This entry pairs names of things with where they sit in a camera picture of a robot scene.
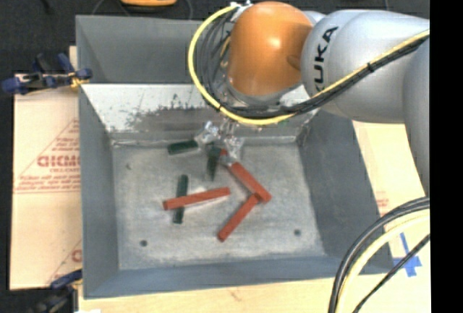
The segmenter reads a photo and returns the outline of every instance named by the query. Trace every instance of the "red stick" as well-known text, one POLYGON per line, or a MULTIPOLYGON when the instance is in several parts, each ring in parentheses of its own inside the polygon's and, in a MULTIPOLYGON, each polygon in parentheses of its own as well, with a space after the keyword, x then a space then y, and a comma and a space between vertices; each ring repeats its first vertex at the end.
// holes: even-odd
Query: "red stick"
POLYGON ((255 179, 244 166, 236 162, 227 166, 231 174, 238 179, 248 190, 255 194, 262 202, 269 202, 272 195, 255 179))
POLYGON ((238 211, 233 214, 228 223, 218 232, 217 237, 220 241, 224 242, 228 236, 234 231, 234 229, 242 222, 245 216, 252 210, 254 206, 259 203, 259 199, 256 194, 252 194, 241 206, 238 211))
POLYGON ((173 199, 163 201, 164 210, 177 209, 185 205, 196 204, 218 197, 230 195, 230 188, 220 187, 218 189, 210 189, 209 191, 198 192, 197 194, 189 194, 187 196, 175 197, 173 199))

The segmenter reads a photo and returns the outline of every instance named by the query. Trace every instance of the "gray bin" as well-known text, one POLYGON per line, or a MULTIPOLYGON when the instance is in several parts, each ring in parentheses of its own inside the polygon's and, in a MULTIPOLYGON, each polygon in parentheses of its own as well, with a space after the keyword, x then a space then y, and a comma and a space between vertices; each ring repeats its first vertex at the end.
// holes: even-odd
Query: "gray bin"
MULTIPOLYGON (((225 241, 216 234, 249 194, 201 150, 167 153, 206 121, 224 121, 191 85, 187 48, 199 22, 77 17, 86 298, 333 277, 378 208, 350 120, 318 112, 264 129, 238 127, 242 163, 273 195, 225 241), (190 193, 229 186, 187 207, 182 225, 162 200, 187 174, 190 193)), ((391 266, 383 248, 366 270, 391 266)))

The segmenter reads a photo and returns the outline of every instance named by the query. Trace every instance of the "blue marking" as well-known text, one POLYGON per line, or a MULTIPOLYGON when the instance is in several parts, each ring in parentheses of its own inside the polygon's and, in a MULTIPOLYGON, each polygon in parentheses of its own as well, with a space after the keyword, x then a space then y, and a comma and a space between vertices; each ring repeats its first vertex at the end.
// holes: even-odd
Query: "blue marking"
MULTIPOLYGON (((405 235, 403 232, 400 234, 400 239, 402 240, 402 244, 404 245, 405 254, 408 254, 410 250, 408 248, 407 240, 405 239, 405 235)), ((401 259, 402 259, 401 257, 393 258, 394 265, 397 265, 401 259)), ((415 269, 416 267, 422 267, 420 258, 417 255, 412 257, 408 262, 406 262, 402 266, 402 268, 404 268, 405 271, 407 272, 408 277, 415 277, 417 275, 417 272, 415 269)))

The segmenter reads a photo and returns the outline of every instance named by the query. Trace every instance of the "wooden block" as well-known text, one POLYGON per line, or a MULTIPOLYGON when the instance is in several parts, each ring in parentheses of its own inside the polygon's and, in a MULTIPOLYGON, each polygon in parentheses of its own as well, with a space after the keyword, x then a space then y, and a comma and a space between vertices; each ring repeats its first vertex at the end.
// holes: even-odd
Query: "wooden block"
POLYGON ((256 194, 252 194, 246 202, 233 214, 228 223, 218 232, 217 237, 224 242, 234 229, 242 222, 245 216, 259 203, 259 198, 256 194))
POLYGON ((177 209, 186 205, 196 204, 207 200, 217 199, 219 197, 230 195, 230 188, 220 187, 218 189, 210 189, 209 191, 189 194, 187 196, 175 197, 163 201, 164 210, 177 209))
POLYGON ((271 200, 272 195, 240 163, 233 163, 227 168, 260 201, 269 202, 271 200))

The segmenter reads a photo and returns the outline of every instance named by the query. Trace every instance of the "robotic arm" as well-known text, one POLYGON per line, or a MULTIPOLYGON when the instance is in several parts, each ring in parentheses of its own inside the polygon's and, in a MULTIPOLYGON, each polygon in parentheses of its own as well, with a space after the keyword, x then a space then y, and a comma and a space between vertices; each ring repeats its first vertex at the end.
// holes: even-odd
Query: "robotic arm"
POLYGON ((245 124, 277 123, 316 108, 404 123, 429 195, 429 27, 429 20, 378 10, 325 16, 280 2, 236 5, 193 37, 190 74, 212 106, 245 124), (200 82, 192 64, 202 32, 200 82), (282 103, 302 85, 305 101, 282 103))
MULTIPOLYGON (((302 50, 310 96, 359 65, 429 30, 429 20, 385 11, 334 12, 317 22, 302 50)), ((323 109, 352 120, 404 123, 418 173, 430 193, 429 38, 416 50, 360 80, 323 109)))

